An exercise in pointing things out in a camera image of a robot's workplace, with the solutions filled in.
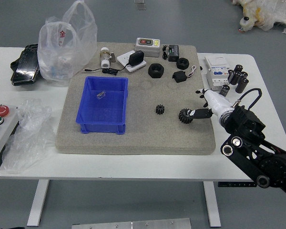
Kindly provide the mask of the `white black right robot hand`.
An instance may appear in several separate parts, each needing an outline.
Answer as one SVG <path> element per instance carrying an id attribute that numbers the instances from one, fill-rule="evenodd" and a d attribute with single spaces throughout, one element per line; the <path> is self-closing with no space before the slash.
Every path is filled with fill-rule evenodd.
<path id="1" fill-rule="evenodd" d="M 187 110 L 185 115 L 193 119 L 210 118 L 215 114 L 219 119 L 224 115 L 234 111 L 232 104 L 224 96 L 212 90 L 200 89 L 196 91 L 197 94 L 201 94 L 201 98 L 206 100 L 204 109 Z"/>

